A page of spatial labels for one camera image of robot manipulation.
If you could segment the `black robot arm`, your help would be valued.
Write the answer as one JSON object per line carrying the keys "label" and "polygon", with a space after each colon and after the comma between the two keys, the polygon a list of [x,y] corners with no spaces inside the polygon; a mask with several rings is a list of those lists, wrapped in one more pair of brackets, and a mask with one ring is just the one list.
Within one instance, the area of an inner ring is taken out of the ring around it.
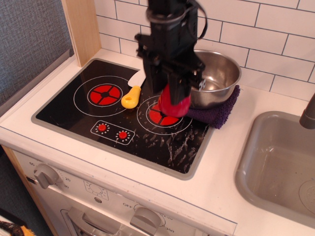
{"label": "black robot arm", "polygon": [[201,39],[197,34],[198,11],[195,0],[150,0],[146,16],[151,24],[149,35],[137,34],[137,55],[143,60],[146,79],[154,93],[165,86],[170,89],[170,103],[179,104],[189,97],[192,87],[205,86],[204,62],[194,47]]}

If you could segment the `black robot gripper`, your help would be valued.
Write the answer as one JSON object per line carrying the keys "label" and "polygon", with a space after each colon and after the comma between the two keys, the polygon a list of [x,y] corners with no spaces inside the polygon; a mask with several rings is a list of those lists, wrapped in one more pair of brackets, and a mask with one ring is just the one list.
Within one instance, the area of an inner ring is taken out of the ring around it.
{"label": "black robot gripper", "polygon": [[203,87],[205,64],[194,52],[197,17],[174,22],[151,23],[151,33],[137,34],[137,55],[143,60],[146,80],[153,93],[169,85],[170,101],[178,105],[190,96],[191,88]]}

